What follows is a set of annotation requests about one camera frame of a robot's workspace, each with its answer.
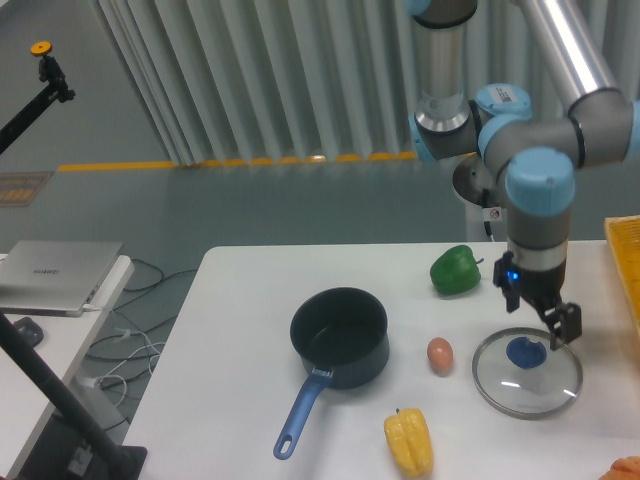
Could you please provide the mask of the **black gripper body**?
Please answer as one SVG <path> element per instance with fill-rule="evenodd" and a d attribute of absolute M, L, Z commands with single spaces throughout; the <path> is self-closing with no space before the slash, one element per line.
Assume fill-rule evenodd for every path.
<path fill-rule="evenodd" d="M 541 320 L 547 320 L 547 315 L 562 303 L 561 288 L 564 284 L 566 261 L 558 266 L 540 271 L 528 270 L 514 262 L 514 253 L 506 251 L 494 263 L 493 284 L 503 295 L 503 288 L 507 285 L 518 285 L 521 300 L 534 308 Z"/>

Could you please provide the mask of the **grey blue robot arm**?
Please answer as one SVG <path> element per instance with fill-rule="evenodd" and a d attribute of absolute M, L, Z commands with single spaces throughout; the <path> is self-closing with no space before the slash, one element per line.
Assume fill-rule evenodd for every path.
<path fill-rule="evenodd" d="M 433 53 L 409 118 L 418 156 L 437 161 L 476 153 L 507 211 L 507 249 L 493 281 L 508 311 L 531 305 L 557 349 L 582 332 L 581 311 L 561 298 L 570 209 L 578 169 L 639 157 L 639 106 L 626 100 L 573 1 L 519 5 L 565 114 L 536 123 L 520 95 L 487 86 L 462 90 L 462 41 L 473 1 L 409 1 L 406 11 Z"/>

